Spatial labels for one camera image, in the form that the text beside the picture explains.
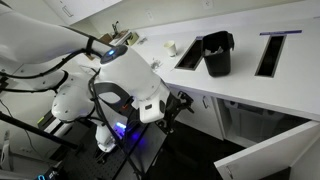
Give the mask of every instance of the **counter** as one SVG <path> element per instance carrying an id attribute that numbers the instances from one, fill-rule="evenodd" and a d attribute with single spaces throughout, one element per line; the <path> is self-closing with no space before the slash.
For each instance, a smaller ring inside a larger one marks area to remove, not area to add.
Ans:
<path id="1" fill-rule="evenodd" d="M 229 75 L 211 77 L 204 60 L 195 71 L 174 69 L 196 36 L 220 30 L 234 36 Z M 269 39 L 259 34 L 284 30 L 302 30 L 302 33 L 287 35 L 273 78 L 255 76 Z M 320 19 L 310 18 L 149 36 L 144 44 L 135 44 L 132 48 L 149 64 L 153 60 L 162 62 L 156 73 L 169 86 L 320 121 L 319 35 Z M 178 55 L 174 58 L 163 48 L 167 40 L 176 42 Z"/>

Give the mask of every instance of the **white wall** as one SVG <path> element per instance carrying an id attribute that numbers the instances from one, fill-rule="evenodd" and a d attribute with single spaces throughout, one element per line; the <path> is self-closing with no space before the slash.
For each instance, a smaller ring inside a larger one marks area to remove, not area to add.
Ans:
<path id="1" fill-rule="evenodd" d="M 15 11 L 33 19 L 50 24 L 67 26 L 63 20 L 43 0 L 3 0 Z M 70 27 L 80 30 L 89 35 L 99 37 L 97 29 L 88 19 L 84 19 Z"/>
<path id="2" fill-rule="evenodd" d="M 181 32 L 198 32 L 199 35 L 213 29 L 225 29 L 226 27 L 246 26 L 274 22 L 286 22 L 301 19 L 313 19 L 320 17 L 320 1 L 304 0 L 295 3 L 282 4 L 272 7 L 253 9 L 243 12 L 235 12 L 220 16 L 211 16 L 202 19 L 171 23 L 135 31 L 142 37 L 163 34 L 176 34 Z"/>
<path id="3" fill-rule="evenodd" d="M 319 180 L 320 139 L 292 167 L 290 180 Z"/>
<path id="4" fill-rule="evenodd" d="M 123 0 L 89 19 L 103 34 L 113 32 L 111 24 L 116 21 L 120 22 L 121 29 L 137 29 L 295 1 L 297 0 L 213 0 L 213 9 L 205 10 L 201 0 Z M 152 12 L 153 21 L 148 20 L 146 9 Z"/>

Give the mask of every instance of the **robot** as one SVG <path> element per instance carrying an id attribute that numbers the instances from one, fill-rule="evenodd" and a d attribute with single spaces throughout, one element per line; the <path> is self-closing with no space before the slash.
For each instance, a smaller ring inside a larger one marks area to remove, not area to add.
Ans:
<path id="1" fill-rule="evenodd" d="M 119 93 L 128 97 L 122 107 L 135 107 L 141 122 L 156 122 L 165 133 L 173 131 L 174 118 L 181 110 L 192 111 L 192 99 L 183 92 L 178 98 L 173 96 L 149 64 L 130 47 L 114 47 L 81 32 L 36 21 L 1 1 L 0 24 L 0 76 L 25 83 L 37 92 L 54 90 L 52 114 L 64 123 L 79 118 L 94 122 L 97 145 L 103 152 L 116 146 L 121 136 L 114 128 L 126 124 L 127 117 L 114 108 L 102 109 L 100 103 L 117 104 Z M 80 53 L 101 59 L 95 76 L 60 70 Z M 45 63 L 63 55 L 67 56 L 57 66 Z"/>

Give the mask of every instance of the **black cable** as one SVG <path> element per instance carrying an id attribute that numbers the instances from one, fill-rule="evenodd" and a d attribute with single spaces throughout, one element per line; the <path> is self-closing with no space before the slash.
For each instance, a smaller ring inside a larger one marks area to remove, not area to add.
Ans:
<path id="1" fill-rule="evenodd" d="M 3 107 L 5 107 L 5 108 L 7 109 L 9 115 L 13 118 L 10 109 L 8 108 L 8 106 L 6 106 L 6 105 L 2 102 L 1 99 L 0 99 L 0 103 L 3 105 Z M 45 163 L 48 165 L 48 167 L 50 168 L 50 164 L 49 164 L 47 161 L 45 161 L 44 158 L 41 156 L 41 154 L 36 150 L 36 148 L 34 148 L 29 133 L 28 133 L 26 130 L 24 130 L 24 131 L 26 132 L 26 134 L 27 134 L 27 136 L 28 136 L 29 144 L 30 144 L 31 148 L 34 150 L 34 152 L 37 153 L 37 155 L 42 159 L 42 161 L 45 162 Z"/>
<path id="2" fill-rule="evenodd" d="M 84 53 L 86 52 L 85 49 L 80 49 L 80 50 L 77 50 L 77 51 L 74 51 L 72 52 L 71 54 L 69 54 L 67 57 L 63 58 L 62 61 L 60 63 L 58 63 L 57 65 L 55 65 L 54 67 L 52 67 L 51 69 L 45 71 L 45 72 L 42 72 L 42 73 L 39 73 L 37 75 L 32 75 L 32 76 L 15 76 L 15 75 L 10 75 L 10 74 L 7 74 L 7 73 L 4 73 L 4 72 L 0 72 L 0 76 L 4 76 L 4 77 L 8 77 L 8 78 L 14 78 L 14 79 L 35 79 L 35 78 L 38 78 L 38 77 L 43 77 L 45 75 L 48 75 L 48 74 L 51 74 L 55 71 L 57 71 L 58 69 L 60 69 L 62 66 L 64 66 L 67 62 L 69 62 L 72 58 L 74 58 L 75 56 L 81 54 L 81 53 Z M 95 55 L 99 56 L 99 57 L 102 57 L 99 53 L 93 51 L 92 53 L 94 53 Z"/>
<path id="3" fill-rule="evenodd" d="M 100 117 L 100 119 L 102 119 L 107 128 L 109 129 L 110 133 L 112 134 L 114 140 L 116 141 L 116 145 L 120 148 L 120 150 L 126 155 L 126 160 L 128 161 L 128 163 L 130 164 L 130 166 L 133 168 L 134 170 L 134 174 L 136 175 L 137 179 L 140 180 L 140 176 L 143 177 L 144 173 L 142 173 L 133 163 L 132 159 L 130 158 L 129 154 L 126 152 L 124 145 L 121 142 L 121 139 L 118 137 L 118 135 L 116 134 L 116 132 L 114 132 L 114 130 L 112 129 L 112 127 L 110 126 L 108 120 L 106 119 L 104 112 L 102 110 L 102 107 L 100 105 L 99 99 L 97 97 L 95 88 L 94 88 L 94 80 L 97 77 L 97 75 L 99 74 L 100 70 L 89 80 L 88 83 L 88 88 L 90 90 L 90 93 L 93 97 L 93 101 L 96 107 L 96 111 L 98 116 Z"/>
<path id="4" fill-rule="evenodd" d="M 5 3 L 5 2 L 3 2 L 3 1 L 1 1 L 1 0 L 0 0 L 0 4 L 3 4 L 4 6 L 7 6 L 8 8 L 11 9 L 11 7 L 10 7 L 7 3 Z"/>
<path id="5" fill-rule="evenodd" d="M 2 104 L 3 107 L 5 107 L 5 108 L 7 109 L 9 115 L 10 115 L 11 117 L 13 117 L 12 114 L 11 114 L 11 111 L 10 111 L 9 108 L 8 108 L 8 106 L 6 106 L 6 105 L 2 102 L 1 99 L 0 99 L 0 103 Z"/>
<path id="6" fill-rule="evenodd" d="M 126 129 L 124 130 L 124 138 L 123 138 L 123 142 L 126 143 L 127 139 L 128 139 L 128 129 L 129 129 L 129 125 L 134 122 L 135 120 L 130 120 L 132 114 L 133 114 L 134 108 L 132 107 L 129 115 L 128 115 L 128 120 L 127 120 L 127 124 L 126 124 Z"/>
<path id="7" fill-rule="evenodd" d="M 42 93 L 46 91 L 53 91 L 53 89 L 40 89 L 40 90 L 24 90 L 24 89 L 8 89 L 8 88 L 0 88 L 0 91 L 5 92 L 13 92 L 13 93 Z"/>
<path id="8" fill-rule="evenodd" d="M 96 71 L 95 69 L 91 68 L 91 70 L 92 70 L 94 73 L 97 73 L 97 71 Z"/>

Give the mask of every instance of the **cabinet door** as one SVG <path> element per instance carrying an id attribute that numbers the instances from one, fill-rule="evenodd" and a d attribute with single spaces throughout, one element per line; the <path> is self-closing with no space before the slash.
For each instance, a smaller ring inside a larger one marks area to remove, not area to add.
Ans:
<path id="1" fill-rule="evenodd" d="M 79 19 L 77 11 L 81 11 L 78 6 L 72 5 L 73 0 L 45 0 L 51 9 L 67 24 L 72 24 Z"/>
<path id="2" fill-rule="evenodd" d="M 44 0 L 67 24 L 76 23 L 121 0 Z"/>
<path id="3" fill-rule="evenodd" d="M 175 96 L 177 96 L 180 91 L 176 88 L 170 88 L 170 90 Z M 182 91 L 187 93 L 194 100 L 191 105 L 194 113 L 191 113 L 188 110 L 183 110 L 179 113 L 177 121 L 222 140 L 223 137 L 220 123 L 211 97 L 190 91 Z"/>
<path id="4" fill-rule="evenodd" d="M 317 136 L 320 125 L 301 126 L 215 162 L 225 180 L 256 180 L 288 168 Z"/>

